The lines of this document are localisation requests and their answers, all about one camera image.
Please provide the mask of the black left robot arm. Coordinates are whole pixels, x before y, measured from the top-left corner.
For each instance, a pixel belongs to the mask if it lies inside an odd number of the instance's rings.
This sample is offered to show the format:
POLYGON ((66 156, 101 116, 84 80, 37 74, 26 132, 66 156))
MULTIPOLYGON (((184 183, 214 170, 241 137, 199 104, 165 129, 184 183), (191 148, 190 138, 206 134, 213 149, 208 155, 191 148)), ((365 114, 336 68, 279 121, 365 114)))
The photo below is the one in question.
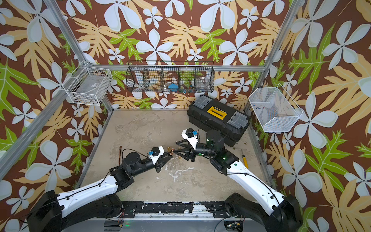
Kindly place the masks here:
POLYGON ((123 206, 116 193, 134 183, 134 177, 139 174, 151 169, 160 172, 172 158, 173 152, 162 147, 152 148, 145 159, 138 152, 131 152, 101 180, 68 192, 44 193, 26 217, 29 230, 61 232, 93 217, 119 213, 123 206))

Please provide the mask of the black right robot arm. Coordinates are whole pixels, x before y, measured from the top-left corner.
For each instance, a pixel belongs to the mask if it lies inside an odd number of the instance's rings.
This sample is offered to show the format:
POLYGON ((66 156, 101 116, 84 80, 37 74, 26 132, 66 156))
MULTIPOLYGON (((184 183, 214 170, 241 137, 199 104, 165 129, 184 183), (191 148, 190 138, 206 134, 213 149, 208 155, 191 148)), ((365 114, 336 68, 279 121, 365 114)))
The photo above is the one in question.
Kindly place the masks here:
POLYGON ((200 142, 199 133, 192 129, 182 131, 182 140, 176 142, 180 149, 174 152, 185 160, 197 156, 207 158, 221 174, 242 186, 255 200, 250 201, 234 193, 225 200, 228 216, 250 218, 264 226, 268 232, 297 232, 303 225, 298 200, 285 196, 254 175, 237 156, 224 146, 218 130, 206 133, 206 143, 200 142))

